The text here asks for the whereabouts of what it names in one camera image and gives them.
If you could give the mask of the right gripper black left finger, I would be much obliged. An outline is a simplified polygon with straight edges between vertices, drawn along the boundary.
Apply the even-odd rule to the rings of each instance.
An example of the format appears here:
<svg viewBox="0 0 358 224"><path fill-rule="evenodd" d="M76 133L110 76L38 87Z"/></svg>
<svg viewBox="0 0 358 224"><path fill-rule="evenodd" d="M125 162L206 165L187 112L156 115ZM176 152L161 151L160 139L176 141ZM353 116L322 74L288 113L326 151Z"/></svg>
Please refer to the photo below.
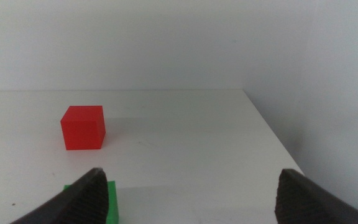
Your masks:
<svg viewBox="0 0 358 224"><path fill-rule="evenodd" d="M106 223L108 209L106 174L102 168L93 168L14 223Z"/></svg>

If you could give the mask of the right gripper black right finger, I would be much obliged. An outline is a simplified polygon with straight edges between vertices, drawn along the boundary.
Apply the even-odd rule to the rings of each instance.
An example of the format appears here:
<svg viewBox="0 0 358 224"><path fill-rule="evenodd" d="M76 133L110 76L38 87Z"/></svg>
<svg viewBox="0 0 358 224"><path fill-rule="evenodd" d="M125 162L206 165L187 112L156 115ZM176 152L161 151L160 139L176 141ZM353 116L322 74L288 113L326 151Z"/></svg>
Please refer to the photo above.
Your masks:
<svg viewBox="0 0 358 224"><path fill-rule="evenodd" d="M281 171L275 204L279 224L358 224L358 210L294 169Z"/></svg>

